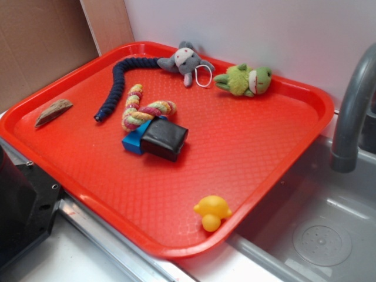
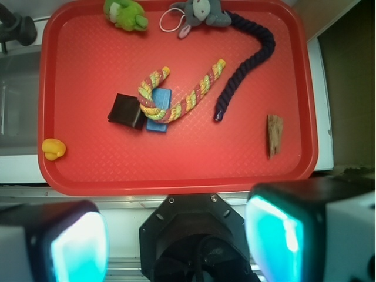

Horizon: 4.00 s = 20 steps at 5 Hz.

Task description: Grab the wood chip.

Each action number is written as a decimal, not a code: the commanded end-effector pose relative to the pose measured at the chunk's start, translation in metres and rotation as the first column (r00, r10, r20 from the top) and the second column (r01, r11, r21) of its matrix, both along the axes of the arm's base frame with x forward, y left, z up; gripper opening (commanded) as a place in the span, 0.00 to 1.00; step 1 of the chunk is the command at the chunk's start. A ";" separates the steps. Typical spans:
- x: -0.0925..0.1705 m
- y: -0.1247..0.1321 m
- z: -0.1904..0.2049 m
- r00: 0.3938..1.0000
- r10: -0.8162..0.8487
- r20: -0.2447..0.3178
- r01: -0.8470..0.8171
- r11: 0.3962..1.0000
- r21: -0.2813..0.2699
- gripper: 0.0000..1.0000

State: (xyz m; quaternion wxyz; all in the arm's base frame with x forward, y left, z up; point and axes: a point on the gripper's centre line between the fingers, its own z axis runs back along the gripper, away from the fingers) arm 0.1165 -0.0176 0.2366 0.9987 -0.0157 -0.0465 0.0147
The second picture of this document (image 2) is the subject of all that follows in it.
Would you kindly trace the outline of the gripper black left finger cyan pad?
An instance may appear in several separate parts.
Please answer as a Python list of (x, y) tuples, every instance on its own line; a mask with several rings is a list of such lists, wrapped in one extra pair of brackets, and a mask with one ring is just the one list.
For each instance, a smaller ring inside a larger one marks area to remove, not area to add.
[(1, 281), (103, 281), (104, 216), (88, 200), (1, 207)]

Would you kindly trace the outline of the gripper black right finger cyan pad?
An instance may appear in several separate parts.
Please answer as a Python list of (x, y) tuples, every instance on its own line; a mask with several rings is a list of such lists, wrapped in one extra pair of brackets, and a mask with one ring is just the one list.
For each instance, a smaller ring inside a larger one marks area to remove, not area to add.
[(249, 193), (245, 231), (267, 281), (374, 281), (375, 181), (258, 184)]

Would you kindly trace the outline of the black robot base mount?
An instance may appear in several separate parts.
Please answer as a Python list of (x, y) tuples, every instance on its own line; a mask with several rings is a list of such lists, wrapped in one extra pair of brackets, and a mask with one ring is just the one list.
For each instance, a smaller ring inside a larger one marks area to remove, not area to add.
[(259, 281), (244, 218), (217, 194), (170, 195), (139, 227), (150, 281)]

